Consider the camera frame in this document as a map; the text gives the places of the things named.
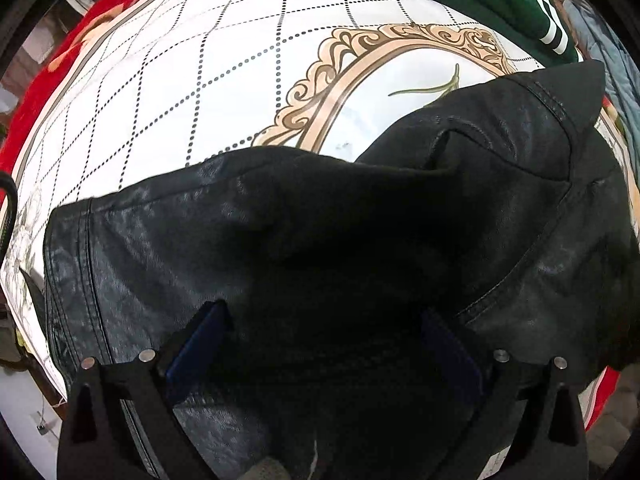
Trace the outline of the red patterned blanket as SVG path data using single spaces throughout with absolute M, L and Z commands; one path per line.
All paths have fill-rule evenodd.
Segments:
M 18 101 L 12 114 L 6 140 L 1 145 L 1 170 L 10 174 L 29 131 L 42 111 L 44 104 L 70 71 L 73 62 L 99 25 L 110 24 L 139 0 L 96 0 L 86 15 L 66 35 L 62 44 L 46 59 L 35 80 L 29 84 L 25 95 Z

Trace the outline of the white patterned bed sheet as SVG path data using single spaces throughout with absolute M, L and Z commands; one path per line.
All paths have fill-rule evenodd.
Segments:
M 248 148 L 354 162 L 399 119 L 544 66 L 434 0 L 139 0 L 99 25 L 44 104 L 11 172 L 17 217 L 1 283 L 55 390 L 44 233 L 55 208 Z M 638 188 L 620 164 L 638 240 Z

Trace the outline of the light blue garment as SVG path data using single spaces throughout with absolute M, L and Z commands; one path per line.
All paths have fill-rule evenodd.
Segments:
M 612 27 L 587 0 L 564 0 L 564 10 L 579 44 L 590 58 L 604 64 L 606 93 L 623 119 L 626 131 L 639 142 L 639 69 Z

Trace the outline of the black leather jacket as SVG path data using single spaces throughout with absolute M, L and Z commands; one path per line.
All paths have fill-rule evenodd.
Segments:
M 174 414 L 235 479 L 441 479 L 439 323 L 544 365 L 576 396 L 639 356 L 628 188 L 585 61 L 463 88 L 354 162 L 248 148 L 55 208 L 48 339 L 83 359 L 158 350 L 207 301 L 230 333 Z

